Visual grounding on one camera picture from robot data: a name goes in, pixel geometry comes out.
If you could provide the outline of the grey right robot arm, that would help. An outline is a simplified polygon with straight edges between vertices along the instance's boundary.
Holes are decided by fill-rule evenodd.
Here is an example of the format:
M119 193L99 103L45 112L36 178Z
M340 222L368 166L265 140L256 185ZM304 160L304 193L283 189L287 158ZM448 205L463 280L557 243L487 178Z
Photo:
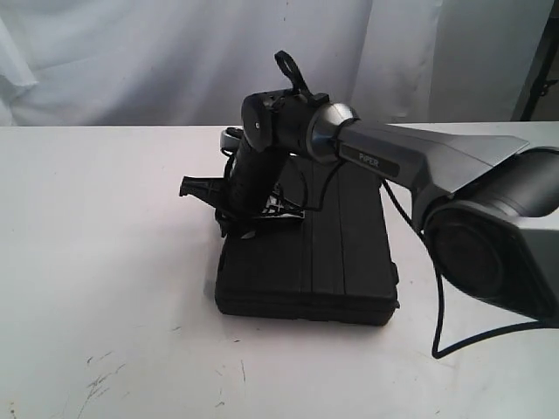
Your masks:
M558 148L507 135L445 134L361 120L324 93L255 93L221 178L184 177L228 220L260 217L291 155L352 163L411 193L411 223L453 286L558 324Z

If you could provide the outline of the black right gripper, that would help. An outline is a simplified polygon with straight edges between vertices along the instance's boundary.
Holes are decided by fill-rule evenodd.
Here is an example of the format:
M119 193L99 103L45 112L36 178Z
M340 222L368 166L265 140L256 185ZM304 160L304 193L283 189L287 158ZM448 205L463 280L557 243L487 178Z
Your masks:
M221 147L229 157L224 178L191 177L182 179L179 196L194 196L203 202L222 202L224 198L233 215L220 211L220 230L239 225L283 227L302 223L305 210L283 195L273 192L288 160L288 152L267 148L258 152L247 141Z

